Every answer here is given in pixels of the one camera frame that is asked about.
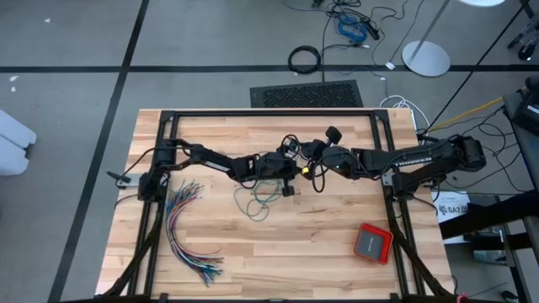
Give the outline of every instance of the floor lamp pole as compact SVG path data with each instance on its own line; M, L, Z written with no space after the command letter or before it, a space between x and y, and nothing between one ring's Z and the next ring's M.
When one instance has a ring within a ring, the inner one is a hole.
M451 59L446 51L440 46L425 41L430 34L430 31L435 27L440 16L449 4L450 0L445 0L441 5L434 20L429 25L429 28L424 33L420 41L408 43L403 49L403 61L406 66L413 72L422 76L437 77L449 71Z

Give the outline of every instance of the colorful wire bundle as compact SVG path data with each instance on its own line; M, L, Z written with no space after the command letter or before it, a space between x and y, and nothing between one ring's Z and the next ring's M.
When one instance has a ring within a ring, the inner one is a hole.
M209 287L215 277L222 273L222 270L217 267L217 264L222 263L222 258L215 255L201 255L183 248L174 232L179 213L185 206L199 198L198 195L202 188L203 186L195 183L195 181L187 185L185 185L184 181L178 192L172 195L165 204L165 211L167 237L174 255L197 272L204 280L205 285Z

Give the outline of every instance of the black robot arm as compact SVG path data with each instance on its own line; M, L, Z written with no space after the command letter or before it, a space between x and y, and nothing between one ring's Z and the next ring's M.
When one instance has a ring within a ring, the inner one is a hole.
M156 165L149 172L142 174L139 181L139 200L158 201L163 198L166 192L161 193L159 189L165 173L179 171L192 164L201 164L221 171L239 183L282 178L283 195L294 194L294 188L288 185L288 182L300 172L300 168L297 167L296 160L288 157L281 148L262 156L256 154L231 158L201 144L190 144L182 139L167 140L167 144L162 148L156 148L154 152ZM175 163L174 154L177 150L183 150L187 159Z
M428 163L411 173L389 173L392 168ZM486 165L481 143L470 136L453 136L428 145L396 151L331 146L321 164L345 178L383 178L395 195L412 193L424 182L441 182L456 170L476 172Z

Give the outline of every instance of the label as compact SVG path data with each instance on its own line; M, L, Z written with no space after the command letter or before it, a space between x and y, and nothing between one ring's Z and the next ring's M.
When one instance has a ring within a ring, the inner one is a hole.
M228 172L230 170L230 168L227 168L227 167L224 167L222 165L215 164L214 162L209 162L209 161L204 162L204 165L206 165L207 167L215 168L215 169L220 170L222 172Z
M390 61L386 62L386 67L392 71L395 68L395 65L391 63Z
M398 167L401 167L401 166L414 165L414 164L418 164L418 163L425 163L425 162L431 162L431 161L432 161L432 158L428 157L428 158L419 159L419 160L397 162L397 163L395 163L395 165L397 165Z

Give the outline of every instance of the butcher block tabletop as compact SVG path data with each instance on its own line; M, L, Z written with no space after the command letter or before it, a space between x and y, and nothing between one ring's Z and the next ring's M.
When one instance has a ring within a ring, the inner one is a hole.
M243 157L274 151L288 134L296 135L302 142L325 141L325 131L332 125L343 134L340 146L374 149L367 117L324 116L323 111L320 109L319 116L181 117L179 137L229 157ZM409 110L387 111L395 148L416 146ZM145 150L154 147L160 114L160 109L139 112L127 167ZM382 124L379 128L385 142ZM184 155L180 151L178 161L182 159ZM151 161L150 152L131 172L146 172ZM237 205L245 208L253 198L252 193L238 190L236 203L234 192L241 185L225 173L191 165L172 173L169 188L177 190L183 181L193 180L204 188L200 199L179 215L175 231L179 241L190 251L224 257L223 272L214 284L206 287L196 272L174 256L163 228L152 297L168 293L171 299L388 299L390 293L400 294L392 252L387 265L373 263L354 253L362 223L389 229L380 181L366 178L353 181L330 171L326 174L325 190L318 194L311 181L298 175L291 181L296 194L269 203L268 216L256 222ZM260 191L270 194L272 190L268 186ZM136 188L121 190L119 199L135 193ZM432 201L430 192L425 189L420 189L416 196ZM143 203L133 197L116 207L96 294L112 286L130 262L142 206ZM394 207L399 215L398 204ZM435 210L414 200L408 202L408 207L418 255L441 284L453 290ZM148 230L156 208L156 205L152 207ZM404 253L403 257L408 287L415 293L411 266ZM145 259L139 274L138 294L142 293L146 267Z

